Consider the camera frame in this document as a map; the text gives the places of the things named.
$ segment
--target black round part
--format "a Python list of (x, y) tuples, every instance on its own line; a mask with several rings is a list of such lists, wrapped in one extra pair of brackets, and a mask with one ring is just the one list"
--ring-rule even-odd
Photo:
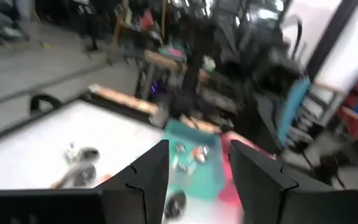
[(93, 147), (81, 149), (81, 160), (92, 161), (99, 158), (99, 151)]
[(182, 216), (186, 207), (186, 194), (178, 191), (173, 194), (165, 205), (164, 215), (166, 219), (174, 219)]

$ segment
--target white tabletop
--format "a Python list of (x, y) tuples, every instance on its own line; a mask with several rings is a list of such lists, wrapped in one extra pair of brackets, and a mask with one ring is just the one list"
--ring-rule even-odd
[[(84, 102), (54, 112), (0, 141), (0, 189), (44, 189), (69, 166), (71, 142), (100, 151), (97, 179), (115, 175), (157, 144), (163, 131)], [(171, 223), (239, 223), (240, 211), (223, 202), (188, 197), (184, 216)]]

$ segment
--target teal container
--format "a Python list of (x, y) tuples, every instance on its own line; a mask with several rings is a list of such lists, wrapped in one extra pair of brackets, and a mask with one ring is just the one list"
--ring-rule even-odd
[[(164, 139), (169, 140), (169, 190), (184, 190), (188, 195), (206, 200), (216, 199), (225, 183), (220, 137), (189, 128), (183, 123), (171, 119), (165, 128)], [(177, 154), (176, 144), (184, 144), (186, 152)], [(209, 147), (207, 161), (204, 164), (198, 164), (191, 158), (191, 153), (197, 146)], [(186, 164), (188, 167), (195, 165), (191, 175), (173, 170), (175, 155), (177, 155), (178, 163)]]

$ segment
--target gray floor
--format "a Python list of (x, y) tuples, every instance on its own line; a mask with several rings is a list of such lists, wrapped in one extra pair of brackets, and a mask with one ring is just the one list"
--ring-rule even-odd
[[(49, 26), (29, 25), (32, 42), (20, 50), (0, 47), (0, 97), (15, 91), (64, 77), (69, 73), (91, 67), (104, 60), (102, 55), (90, 60), (81, 53), (81, 41), (64, 30)], [(42, 41), (48, 46), (43, 49)], [(134, 94), (137, 70), (124, 63), (106, 67), (85, 76), (46, 88), (44, 92), (59, 99), (67, 99), (87, 86), (98, 83), (130, 95)], [(0, 104), (0, 129), (28, 116), (28, 96)], [(339, 149), (341, 145), (330, 135), (324, 134), (308, 151), (308, 157), (318, 162), (318, 155)], [(303, 158), (286, 152), (285, 157), (293, 163), (305, 166)], [(348, 188), (358, 188), (358, 169), (342, 170), (341, 178)]]

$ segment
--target pink object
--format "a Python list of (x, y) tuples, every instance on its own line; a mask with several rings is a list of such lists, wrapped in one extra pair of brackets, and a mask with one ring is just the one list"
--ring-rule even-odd
[(183, 57), (183, 54), (180, 50), (174, 49), (172, 47), (168, 48), (168, 53), (176, 57)]
[(226, 184), (219, 194), (219, 199), (230, 203), (233, 206), (241, 207), (241, 201), (238, 196), (236, 186), (233, 183), (233, 175), (231, 172), (231, 166), (229, 162), (229, 152), (230, 152), (230, 142), (232, 140), (238, 140), (245, 145), (255, 149), (256, 151), (259, 151), (266, 156), (270, 157), (271, 159), (274, 159), (269, 153), (263, 151), (256, 145), (254, 145), (252, 142), (250, 142), (248, 139), (242, 137), (241, 135), (235, 133), (235, 132), (228, 132), (221, 135), (221, 144), (222, 144), (222, 152), (223, 152), (223, 170), (224, 175), (226, 176)]

